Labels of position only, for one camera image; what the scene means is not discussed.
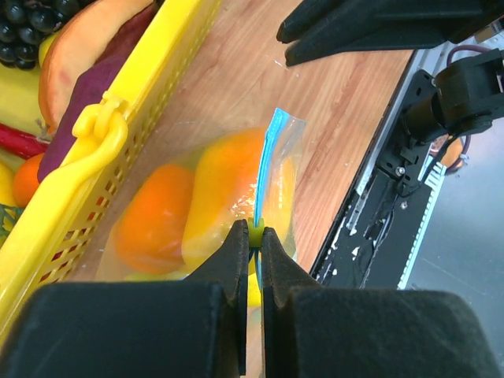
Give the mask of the clear zip top bag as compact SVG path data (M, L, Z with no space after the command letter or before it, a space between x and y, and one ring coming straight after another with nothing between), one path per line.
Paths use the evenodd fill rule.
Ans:
M159 165L112 227L97 278L181 280L222 246L236 221L273 228L295 258L305 126L276 109L267 125L229 132Z

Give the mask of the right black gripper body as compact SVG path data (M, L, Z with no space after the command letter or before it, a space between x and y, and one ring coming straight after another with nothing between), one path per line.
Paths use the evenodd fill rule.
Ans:
M387 1L376 14L372 50L459 43L503 16L502 1Z

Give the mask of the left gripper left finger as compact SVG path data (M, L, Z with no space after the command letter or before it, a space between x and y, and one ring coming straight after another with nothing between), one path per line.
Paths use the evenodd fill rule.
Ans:
M238 377L246 371L249 232L183 280L52 283L23 306L4 377Z

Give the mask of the yellow mango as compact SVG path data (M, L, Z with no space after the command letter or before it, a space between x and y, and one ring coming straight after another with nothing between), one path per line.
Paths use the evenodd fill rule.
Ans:
M195 170L182 258L192 271L219 249L237 220L254 215L258 169L266 127L247 128L209 144ZM293 157L272 166L262 218L283 242L291 237L297 164Z

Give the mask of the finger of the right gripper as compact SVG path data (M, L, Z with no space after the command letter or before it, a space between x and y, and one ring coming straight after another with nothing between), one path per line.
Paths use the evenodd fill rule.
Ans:
M281 43L315 39L331 27L347 28L377 10L378 1L301 1L280 23L276 39Z
M396 24L379 28L346 42L335 38L302 39L285 52L288 67L347 52L387 50L421 50L437 47L447 41L443 33L427 25Z

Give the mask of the large yellow lemon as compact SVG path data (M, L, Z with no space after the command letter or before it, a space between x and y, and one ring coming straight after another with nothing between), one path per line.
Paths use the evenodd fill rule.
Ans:
M255 268L255 260L252 258L248 272L247 305L249 307L261 306L261 291L258 285L258 278Z

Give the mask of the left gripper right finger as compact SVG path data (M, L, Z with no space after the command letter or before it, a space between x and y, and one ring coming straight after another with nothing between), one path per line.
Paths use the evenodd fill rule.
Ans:
M267 377L494 377L480 322L445 291L338 289L314 280L272 228L261 242Z

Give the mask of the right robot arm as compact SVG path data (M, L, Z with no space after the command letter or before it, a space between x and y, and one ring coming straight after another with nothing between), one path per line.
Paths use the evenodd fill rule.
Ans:
M280 24L289 66L334 54L423 50L460 43L503 15L501 1L303 1ZM409 135L481 133L503 115L503 52L490 50L447 64L435 93L403 116Z

